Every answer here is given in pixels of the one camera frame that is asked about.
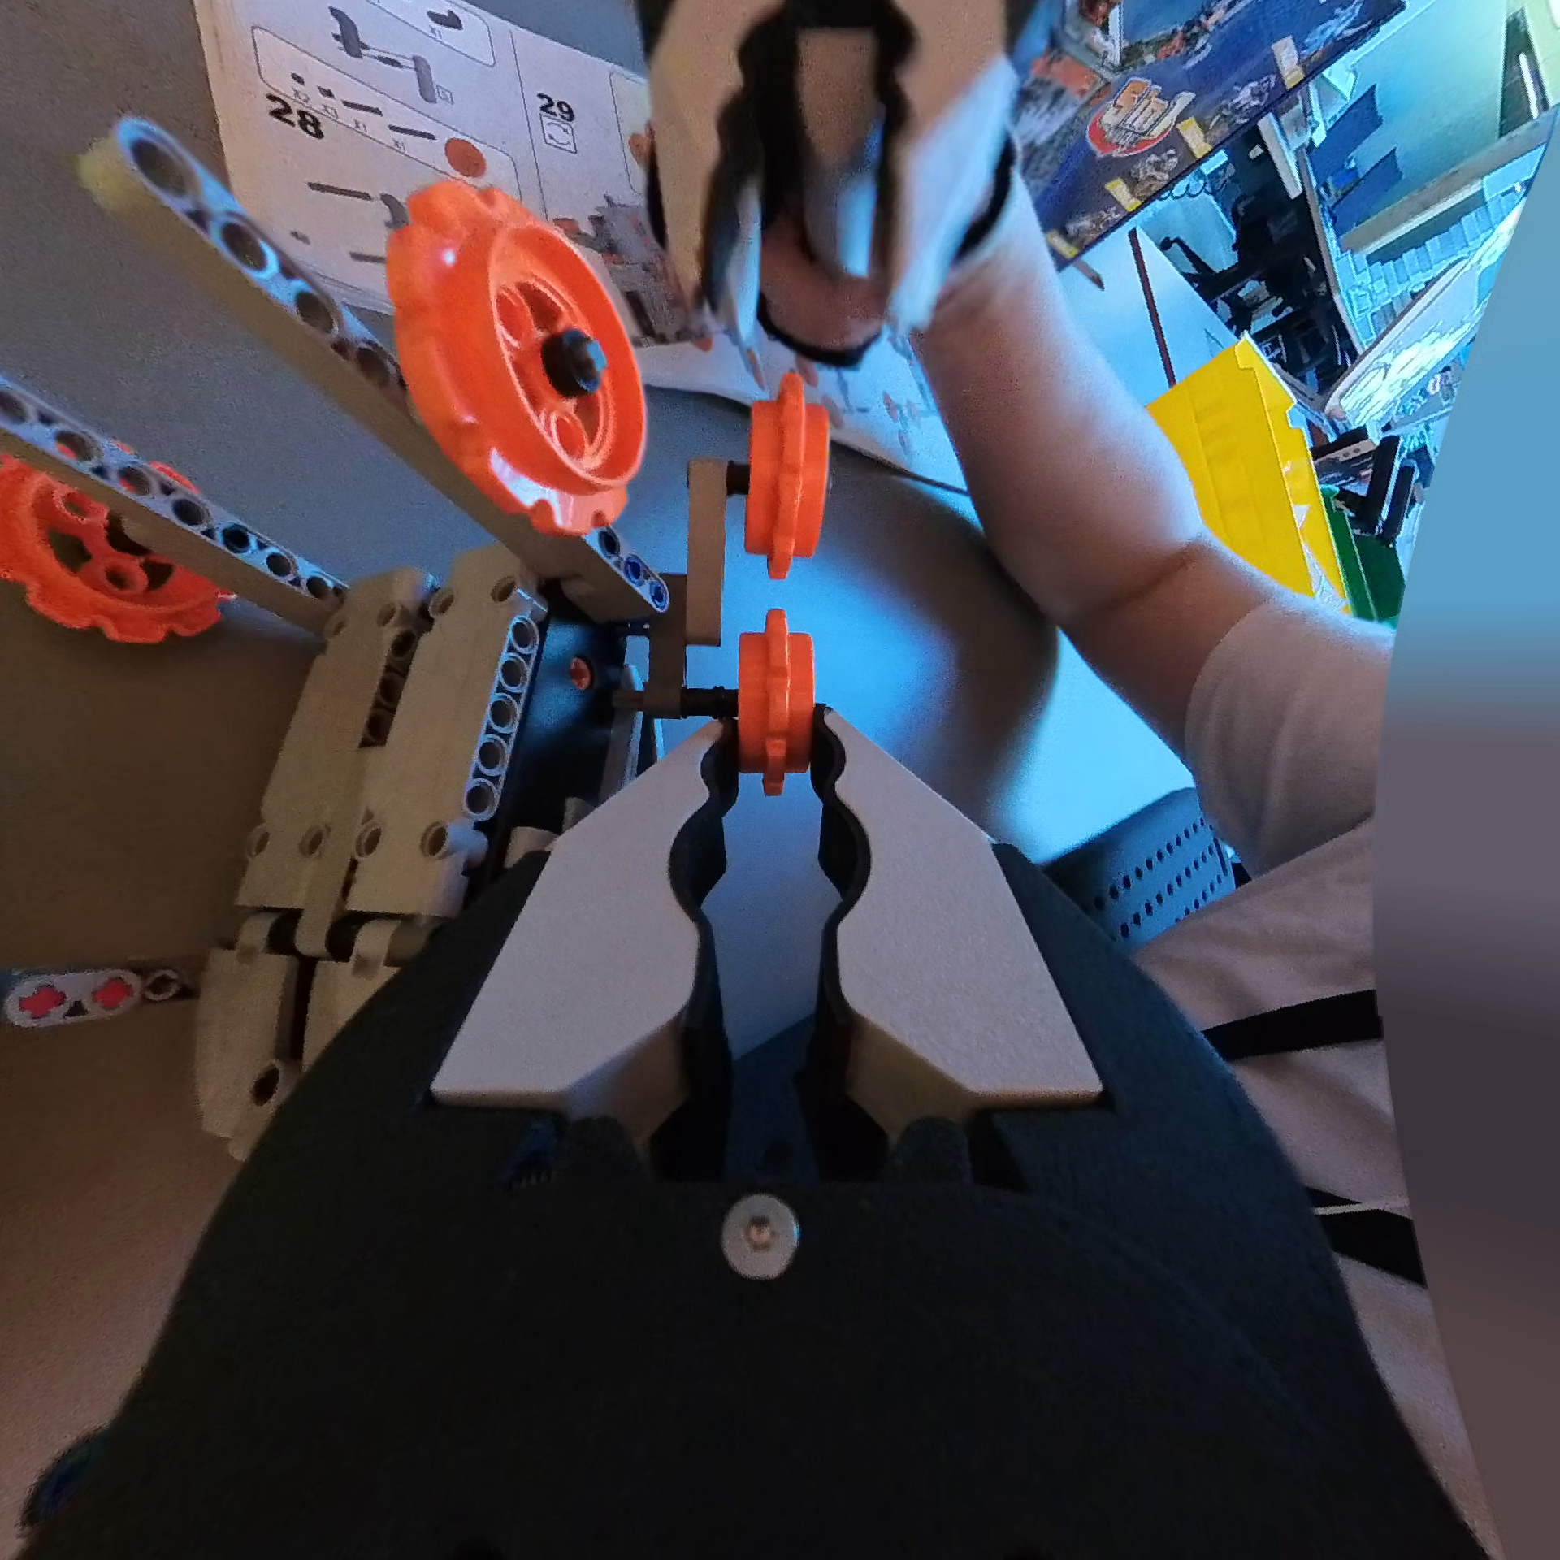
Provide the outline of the person's right hand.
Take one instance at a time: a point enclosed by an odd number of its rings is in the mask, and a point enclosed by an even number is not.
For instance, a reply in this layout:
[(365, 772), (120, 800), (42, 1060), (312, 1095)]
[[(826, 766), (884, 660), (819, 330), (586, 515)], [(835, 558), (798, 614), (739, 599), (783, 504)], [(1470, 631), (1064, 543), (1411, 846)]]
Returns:
[(819, 261), (791, 215), (763, 229), (755, 317), (767, 335), (822, 365), (854, 367), (880, 337), (891, 293), (882, 278), (856, 278)]

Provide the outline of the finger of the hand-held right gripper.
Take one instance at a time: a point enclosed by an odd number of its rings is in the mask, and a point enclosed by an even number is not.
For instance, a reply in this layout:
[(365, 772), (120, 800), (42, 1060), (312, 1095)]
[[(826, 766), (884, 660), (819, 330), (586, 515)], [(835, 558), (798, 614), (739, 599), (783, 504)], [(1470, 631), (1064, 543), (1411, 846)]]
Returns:
[(759, 99), (785, 42), (785, 3), (650, 3), (650, 213), (683, 298), (728, 332), (755, 328)]
[(796, 200), (811, 254), (843, 280), (910, 274), (910, 146), (932, 88), (915, 3), (796, 7)]

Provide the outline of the person's white t-shirt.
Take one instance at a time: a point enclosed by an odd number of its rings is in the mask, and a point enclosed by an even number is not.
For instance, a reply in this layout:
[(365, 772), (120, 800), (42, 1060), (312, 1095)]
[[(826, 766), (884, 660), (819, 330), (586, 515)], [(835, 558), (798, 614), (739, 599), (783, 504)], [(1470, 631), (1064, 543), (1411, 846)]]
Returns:
[(1251, 879), (1138, 952), (1140, 967), (1205, 1035), (1281, 1048), (1235, 1073), (1301, 1186), (1370, 1353), (1420, 1453), (1487, 1555), (1502, 1555), (1417, 1262), (1387, 1047), (1350, 1015), (1374, 1009), (1376, 777), (1359, 759), (1314, 774), (1214, 749), (1184, 757), (1201, 807)]

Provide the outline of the grey beam with red pins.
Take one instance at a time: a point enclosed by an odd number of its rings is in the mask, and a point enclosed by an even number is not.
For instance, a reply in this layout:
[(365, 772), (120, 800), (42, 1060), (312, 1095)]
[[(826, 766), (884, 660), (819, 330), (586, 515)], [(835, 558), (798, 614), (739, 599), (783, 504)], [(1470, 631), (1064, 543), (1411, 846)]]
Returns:
[(189, 1000), (195, 980), (167, 963), (3, 969), (5, 1026), (44, 1028), (117, 1019), (144, 1004)]

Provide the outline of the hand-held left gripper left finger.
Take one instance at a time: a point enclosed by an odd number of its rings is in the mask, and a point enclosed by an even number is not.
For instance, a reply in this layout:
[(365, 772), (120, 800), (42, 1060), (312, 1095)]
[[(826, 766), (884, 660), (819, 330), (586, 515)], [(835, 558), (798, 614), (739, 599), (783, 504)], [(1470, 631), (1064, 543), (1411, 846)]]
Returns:
[(434, 1074), (440, 1104), (724, 1149), (731, 1054), (705, 900), (735, 790), (735, 722), (713, 718), (557, 839)]

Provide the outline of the black perforated chair seat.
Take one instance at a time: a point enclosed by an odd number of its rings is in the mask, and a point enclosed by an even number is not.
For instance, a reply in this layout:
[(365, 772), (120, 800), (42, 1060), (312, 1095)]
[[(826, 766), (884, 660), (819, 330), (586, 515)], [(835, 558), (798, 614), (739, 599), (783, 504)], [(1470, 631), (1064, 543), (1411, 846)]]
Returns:
[(1166, 792), (1041, 868), (1123, 950), (1249, 881), (1192, 787)]

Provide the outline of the grey toy brick model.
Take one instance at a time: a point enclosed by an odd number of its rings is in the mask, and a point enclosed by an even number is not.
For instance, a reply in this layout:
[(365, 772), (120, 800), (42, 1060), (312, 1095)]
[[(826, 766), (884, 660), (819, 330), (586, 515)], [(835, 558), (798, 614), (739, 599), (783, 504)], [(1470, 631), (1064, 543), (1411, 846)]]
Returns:
[(150, 603), (154, 562), (319, 638), (256, 824), (234, 935), (198, 996), (202, 1126), (247, 1158), (306, 1071), (488, 881), (637, 781), (653, 723), (735, 718), (681, 681), (724, 603), (718, 460), (689, 463), (687, 573), (657, 573), (611, 519), (622, 493), (562, 489), (508, 512), (419, 421), (397, 356), (198, 161), (122, 118), (81, 159), (92, 196), (172, 239), (248, 322), (494, 538), (443, 577), (336, 579), (170, 467), (3, 378), (5, 575), (107, 636)]

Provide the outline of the colourful toy set box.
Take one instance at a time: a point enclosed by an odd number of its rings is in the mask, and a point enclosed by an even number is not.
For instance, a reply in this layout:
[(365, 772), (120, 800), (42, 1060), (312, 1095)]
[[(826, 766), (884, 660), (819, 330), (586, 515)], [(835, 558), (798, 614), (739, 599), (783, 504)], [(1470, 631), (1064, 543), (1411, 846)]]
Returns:
[(1082, 259), (1404, 8), (1034, 3), (1014, 23), (1019, 86), (1010, 135), (1053, 261)]

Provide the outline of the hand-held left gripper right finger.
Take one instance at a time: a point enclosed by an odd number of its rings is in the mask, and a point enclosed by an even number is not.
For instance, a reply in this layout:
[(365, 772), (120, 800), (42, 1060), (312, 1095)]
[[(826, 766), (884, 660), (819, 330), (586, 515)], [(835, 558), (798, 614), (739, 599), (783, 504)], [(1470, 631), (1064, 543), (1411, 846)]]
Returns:
[(813, 716), (824, 926), (813, 1089), (893, 1143), (923, 1119), (1082, 1108), (1103, 1082), (997, 846), (832, 707)]

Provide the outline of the white instruction booklet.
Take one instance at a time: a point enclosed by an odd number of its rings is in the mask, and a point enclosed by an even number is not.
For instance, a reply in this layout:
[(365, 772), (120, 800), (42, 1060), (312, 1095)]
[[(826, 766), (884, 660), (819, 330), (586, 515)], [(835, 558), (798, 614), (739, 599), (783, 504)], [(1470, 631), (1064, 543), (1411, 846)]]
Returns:
[(529, 3), (529, 29), (497, 3), (198, 1), (228, 183), (341, 300), (382, 313), (408, 196), (443, 177), (503, 189), (607, 281), (644, 384), (754, 402), (794, 371), (833, 439), (965, 491), (906, 339), (833, 367), (687, 311), (648, 220), (646, 81), (616, 47), (572, 46), (607, 8)]

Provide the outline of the person's right forearm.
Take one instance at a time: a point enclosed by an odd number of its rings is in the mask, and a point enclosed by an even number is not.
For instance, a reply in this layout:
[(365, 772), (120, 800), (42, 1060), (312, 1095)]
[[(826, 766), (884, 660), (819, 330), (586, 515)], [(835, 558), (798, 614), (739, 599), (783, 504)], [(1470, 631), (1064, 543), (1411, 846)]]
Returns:
[(1205, 525), (1173, 447), (1069, 313), (1017, 181), (919, 350), (1001, 566), (1171, 749), (1218, 735), (1220, 753), (1298, 774), (1376, 772), (1391, 634), (1283, 588)]

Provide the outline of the yellow storage bin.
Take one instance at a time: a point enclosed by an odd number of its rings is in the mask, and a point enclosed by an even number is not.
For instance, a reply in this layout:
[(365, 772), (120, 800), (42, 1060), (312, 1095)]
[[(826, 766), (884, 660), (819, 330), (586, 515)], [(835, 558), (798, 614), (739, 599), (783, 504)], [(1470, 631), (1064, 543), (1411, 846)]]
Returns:
[(1145, 406), (1218, 540), (1283, 588), (1352, 616), (1296, 400), (1238, 337)]

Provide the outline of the grey desk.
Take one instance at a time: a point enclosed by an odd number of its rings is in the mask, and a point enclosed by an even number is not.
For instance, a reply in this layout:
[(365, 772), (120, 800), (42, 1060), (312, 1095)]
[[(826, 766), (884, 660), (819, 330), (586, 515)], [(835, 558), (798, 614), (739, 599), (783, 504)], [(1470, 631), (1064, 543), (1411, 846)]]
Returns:
[[(443, 571), (484, 532), (102, 211), (78, 155), (118, 116), (222, 146), (191, 3), (1, 3), (3, 372), (165, 460), (341, 579)], [(735, 634), (783, 606), (817, 688), (986, 831), (1045, 861), (1188, 777), (1004, 580), (969, 504), (832, 456), (819, 551), (772, 580), (729, 508)], [(232, 905), (312, 658), (243, 601), (150, 647), (3, 582), (3, 967), (189, 956)], [(198, 1125), (191, 1004), (3, 1028), (3, 1555), (40, 1468), (133, 1381), (237, 1164)]]

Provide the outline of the small orange toy gear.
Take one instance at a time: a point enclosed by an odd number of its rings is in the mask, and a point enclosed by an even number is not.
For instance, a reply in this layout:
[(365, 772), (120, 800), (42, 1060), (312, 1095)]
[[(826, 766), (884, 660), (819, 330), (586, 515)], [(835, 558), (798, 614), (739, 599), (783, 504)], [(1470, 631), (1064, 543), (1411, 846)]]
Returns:
[(813, 694), (813, 642), (770, 608), (763, 629), (737, 640), (737, 768), (755, 774), (763, 794), (780, 794), (791, 774), (809, 768)]
[(796, 371), (783, 372), (748, 421), (744, 545), (767, 562), (770, 579), (809, 558), (824, 525), (832, 428), (806, 389)]

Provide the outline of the green storage bin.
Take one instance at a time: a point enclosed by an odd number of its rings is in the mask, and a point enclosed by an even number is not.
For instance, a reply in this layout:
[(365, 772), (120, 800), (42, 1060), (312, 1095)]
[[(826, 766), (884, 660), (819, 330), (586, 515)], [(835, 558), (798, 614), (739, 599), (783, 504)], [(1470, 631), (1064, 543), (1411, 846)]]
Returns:
[(1350, 525), (1352, 512), (1339, 501), (1339, 488), (1322, 484), (1318, 491), (1352, 614), (1357, 619), (1394, 629), (1405, 590), (1405, 575), (1394, 543), (1372, 534), (1357, 534)]

